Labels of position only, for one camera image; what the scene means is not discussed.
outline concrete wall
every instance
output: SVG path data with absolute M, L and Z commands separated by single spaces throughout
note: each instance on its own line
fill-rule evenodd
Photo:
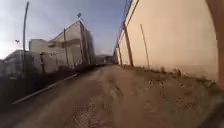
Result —
M 125 24 L 134 66 L 149 61 L 150 68 L 217 80 L 216 34 L 205 0 L 133 0 Z M 119 47 L 129 64 L 124 31 Z

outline sky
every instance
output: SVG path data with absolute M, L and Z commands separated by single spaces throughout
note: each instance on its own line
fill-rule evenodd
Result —
M 22 49 L 22 28 L 27 0 L 1 0 L 0 59 Z M 53 39 L 78 20 L 91 31 L 96 54 L 112 54 L 126 0 L 30 0 L 26 49 L 30 39 Z

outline curb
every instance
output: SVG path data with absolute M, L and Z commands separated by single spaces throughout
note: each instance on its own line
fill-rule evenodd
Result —
M 29 95 L 23 97 L 23 98 L 21 98 L 21 99 L 18 99 L 18 100 L 16 100 L 16 101 L 14 101 L 12 104 L 13 104 L 13 105 L 16 105 L 16 104 L 19 104 L 19 103 L 21 103 L 21 102 L 23 102 L 23 101 L 26 101 L 26 100 L 28 100 L 28 99 L 30 99 L 30 98 L 36 96 L 36 95 L 39 95 L 40 93 L 43 93 L 43 92 L 45 92 L 45 91 L 47 91 L 47 90 L 53 88 L 54 86 L 56 86 L 56 85 L 58 85 L 58 84 L 60 84 L 60 83 L 62 83 L 62 82 L 64 82 L 64 81 L 69 80 L 69 79 L 71 79 L 71 78 L 73 78 L 73 77 L 76 77 L 76 76 L 77 76 L 77 73 L 74 74 L 74 75 L 72 75 L 72 76 L 69 76 L 68 78 L 65 78 L 65 79 L 63 79 L 63 80 L 59 80 L 59 81 L 57 81 L 57 82 L 55 82 L 55 83 L 53 83 L 53 84 L 47 86 L 46 88 L 43 88 L 43 89 L 41 89 L 41 90 L 39 90 L 39 91 L 36 91 L 36 92 L 34 92 L 34 93 L 32 93 L 32 94 L 29 94 Z

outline dirt road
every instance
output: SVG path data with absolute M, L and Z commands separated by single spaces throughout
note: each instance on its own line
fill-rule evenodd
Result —
M 223 101 L 210 84 L 102 67 L 14 106 L 0 127 L 196 128 Z

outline building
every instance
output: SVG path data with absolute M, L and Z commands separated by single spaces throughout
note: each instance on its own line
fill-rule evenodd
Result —
M 216 33 L 205 0 L 133 0 L 116 54 L 119 64 L 218 79 Z
M 41 39 L 30 40 L 30 51 L 49 54 L 57 60 L 58 66 L 73 69 L 95 63 L 92 36 L 81 21 L 72 24 L 48 42 Z
M 23 50 L 16 50 L 8 55 L 0 65 L 1 76 L 12 78 L 21 77 L 26 71 L 27 74 L 39 75 L 44 73 L 57 72 L 55 59 L 48 55 L 41 55 L 34 52 L 25 52 L 25 63 L 23 61 Z

